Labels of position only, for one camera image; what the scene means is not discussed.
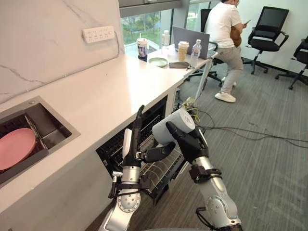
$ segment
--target green plate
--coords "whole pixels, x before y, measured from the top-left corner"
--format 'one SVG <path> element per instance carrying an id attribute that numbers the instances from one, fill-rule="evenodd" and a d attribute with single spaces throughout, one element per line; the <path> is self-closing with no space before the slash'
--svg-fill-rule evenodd
<path id="1" fill-rule="evenodd" d="M 149 59 L 149 63 L 158 67 L 164 67 L 168 64 L 168 60 L 164 58 L 152 58 Z"/>

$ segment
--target man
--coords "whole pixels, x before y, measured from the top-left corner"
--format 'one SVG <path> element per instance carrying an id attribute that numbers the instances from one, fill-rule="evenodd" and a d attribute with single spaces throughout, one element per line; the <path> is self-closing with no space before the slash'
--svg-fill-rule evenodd
<path id="1" fill-rule="evenodd" d="M 235 47 L 231 39 L 231 27 L 241 34 L 246 24 L 242 24 L 237 5 L 239 0 L 221 0 L 210 12 L 205 32 L 210 34 L 210 40 L 218 44 L 216 57 L 228 64 L 228 74 L 223 79 L 224 84 L 215 98 L 229 103 L 235 102 L 235 97 L 231 95 L 231 90 L 236 80 L 243 72 L 243 62 L 241 59 L 241 48 Z"/>

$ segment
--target coffee cup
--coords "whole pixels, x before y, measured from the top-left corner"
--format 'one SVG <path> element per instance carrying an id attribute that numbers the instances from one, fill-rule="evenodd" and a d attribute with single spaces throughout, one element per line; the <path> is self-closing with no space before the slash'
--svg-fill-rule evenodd
<path id="1" fill-rule="evenodd" d="M 139 59 L 146 61 L 146 58 L 148 56 L 147 46 L 148 46 L 148 40 L 146 38 L 138 38 L 137 39 L 138 58 Z"/>
<path id="2" fill-rule="evenodd" d="M 178 54 L 179 61 L 185 61 L 188 48 L 189 48 L 189 42 L 185 41 L 179 42 L 179 54 Z"/>

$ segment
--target pink plate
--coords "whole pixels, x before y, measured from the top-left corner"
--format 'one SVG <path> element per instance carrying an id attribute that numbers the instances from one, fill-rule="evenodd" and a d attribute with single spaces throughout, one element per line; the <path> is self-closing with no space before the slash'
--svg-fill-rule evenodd
<path id="1" fill-rule="evenodd" d="M 0 139 L 0 170 L 8 169 L 24 160 L 33 151 L 35 133 L 29 128 L 10 132 Z"/>

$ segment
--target cup lid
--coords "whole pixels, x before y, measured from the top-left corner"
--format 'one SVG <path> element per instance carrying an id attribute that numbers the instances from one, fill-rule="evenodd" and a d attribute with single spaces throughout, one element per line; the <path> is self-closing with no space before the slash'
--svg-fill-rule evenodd
<path id="1" fill-rule="evenodd" d="M 137 43 L 140 45 L 146 45 L 148 44 L 148 40 L 146 38 L 138 38 Z"/>
<path id="2" fill-rule="evenodd" d="M 181 41 L 179 42 L 179 45 L 184 46 L 184 47 L 189 47 L 189 42 Z"/>

